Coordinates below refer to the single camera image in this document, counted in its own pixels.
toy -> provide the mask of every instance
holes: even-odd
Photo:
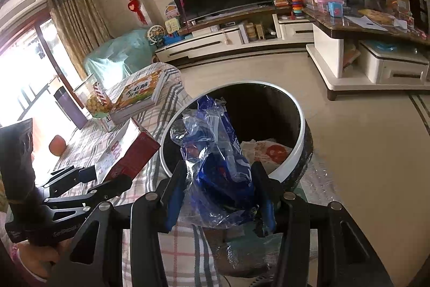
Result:
[[[181,28],[181,26],[179,26],[178,19],[175,17],[173,19],[167,20],[164,24],[166,26],[166,31],[169,35]]]
[[[179,41],[183,41],[184,39],[185,36],[180,36],[178,32],[173,32],[171,35],[164,36],[164,45],[177,43]]]
[[[328,10],[332,17],[343,17],[343,5],[337,2],[328,2]]]
[[[304,15],[302,12],[302,9],[303,9],[302,0],[292,0],[292,2],[293,2],[292,14],[294,14],[295,18],[297,19],[304,19]]]
[[[161,48],[164,45],[164,35],[166,34],[164,27],[160,25],[154,25],[149,28],[146,36],[149,39],[150,45],[156,45],[157,48]]]
[[[174,17],[179,16],[178,7],[176,6],[175,2],[170,2],[167,5],[164,14],[166,15],[166,19],[173,19]]]

tv stand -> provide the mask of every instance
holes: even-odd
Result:
[[[261,50],[274,50],[281,48],[296,48],[297,51],[306,52],[306,44],[313,43],[312,23],[308,19],[282,20],[278,14],[290,15],[291,8],[265,7],[224,16],[212,21],[206,21],[204,25],[191,26],[188,30],[195,31],[209,26],[249,19],[251,15],[271,15],[273,25],[270,27],[276,31],[276,38],[250,41],[245,43],[238,26],[224,28],[217,32],[206,33],[201,36],[184,39],[155,51],[159,60],[181,65],[185,62],[197,61],[211,56],[247,53]]]
[[[273,5],[267,7],[258,7],[255,9],[242,10],[234,13],[229,13],[220,17],[212,18],[209,20],[198,22],[195,25],[188,26],[188,28],[181,28],[178,33],[179,35],[186,35],[193,31],[201,30],[214,25],[227,23],[231,21],[242,21],[253,15],[267,15],[267,14],[279,14],[279,15],[290,15],[291,6],[287,7],[275,7]]]
[[[270,5],[268,5],[267,3],[265,3],[264,5],[259,5],[259,4],[245,5],[243,7],[236,7],[236,8],[224,10],[224,12],[222,12],[222,13],[215,13],[216,15],[212,14],[212,15],[207,15],[205,17],[200,17],[197,20],[194,19],[194,21],[196,22],[196,24],[200,24],[200,23],[205,22],[205,21],[216,20],[220,17],[234,16],[234,15],[239,14],[239,13],[243,13],[243,12],[247,12],[247,11],[251,11],[251,10],[256,10],[256,9],[263,9],[263,8],[267,8],[269,6]]]

red box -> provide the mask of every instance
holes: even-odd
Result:
[[[129,119],[95,163],[98,184],[119,174],[134,179],[159,148],[146,129]]]

person's hand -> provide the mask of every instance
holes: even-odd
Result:
[[[17,246],[22,264],[33,274],[41,278],[48,278],[50,271],[46,268],[47,265],[51,262],[58,262],[70,241],[71,239],[62,241],[56,248],[50,246],[38,247],[28,241],[17,243]]]

purple thermos bottle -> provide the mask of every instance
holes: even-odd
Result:
[[[75,124],[75,126],[78,127],[78,129],[82,129],[88,120],[79,107],[75,104],[71,96],[67,93],[66,88],[59,88],[55,92],[54,97],[62,107],[63,111]]]

